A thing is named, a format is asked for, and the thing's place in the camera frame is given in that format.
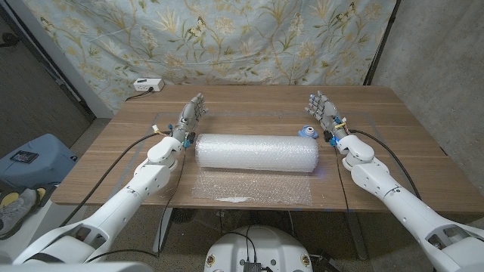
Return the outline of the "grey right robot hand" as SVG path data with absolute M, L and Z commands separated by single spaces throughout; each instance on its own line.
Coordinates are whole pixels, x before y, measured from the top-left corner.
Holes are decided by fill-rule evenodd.
M 321 125 L 326 142 L 339 140 L 348 136 L 346 118 L 343 117 L 333 102 L 320 91 L 309 96 L 309 105 L 305 108 Z

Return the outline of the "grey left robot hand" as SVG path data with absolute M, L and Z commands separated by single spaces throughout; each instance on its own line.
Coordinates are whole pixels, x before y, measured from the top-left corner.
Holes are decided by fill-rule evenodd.
M 196 130 L 198 122 L 206 114 L 207 108 L 204 105 L 204 96 L 199 93 L 185 104 L 178 116 L 178 122 L 172 130 L 172 136 L 180 142 Z

